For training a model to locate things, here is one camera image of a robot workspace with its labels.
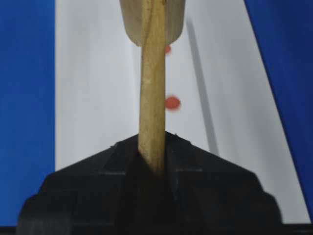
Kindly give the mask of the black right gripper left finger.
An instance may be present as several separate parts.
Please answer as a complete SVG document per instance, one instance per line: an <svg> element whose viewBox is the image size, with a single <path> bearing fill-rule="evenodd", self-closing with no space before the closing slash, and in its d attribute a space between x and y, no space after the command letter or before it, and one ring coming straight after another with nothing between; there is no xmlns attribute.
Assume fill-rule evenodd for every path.
<svg viewBox="0 0 313 235"><path fill-rule="evenodd" d="M147 235L135 220L137 136L49 174L19 214L19 235Z"/></svg>

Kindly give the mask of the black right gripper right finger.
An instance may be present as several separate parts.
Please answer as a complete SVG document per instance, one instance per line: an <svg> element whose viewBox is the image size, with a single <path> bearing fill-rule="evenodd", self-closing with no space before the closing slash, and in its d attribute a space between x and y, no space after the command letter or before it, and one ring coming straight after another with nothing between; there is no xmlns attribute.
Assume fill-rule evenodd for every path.
<svg viewBox="0 0 313 235"><path fill-rule="evenodd" d="M275 235L283 230L275 198L255 173L166 133L166 178L175 222L160 235Z"/></svg>

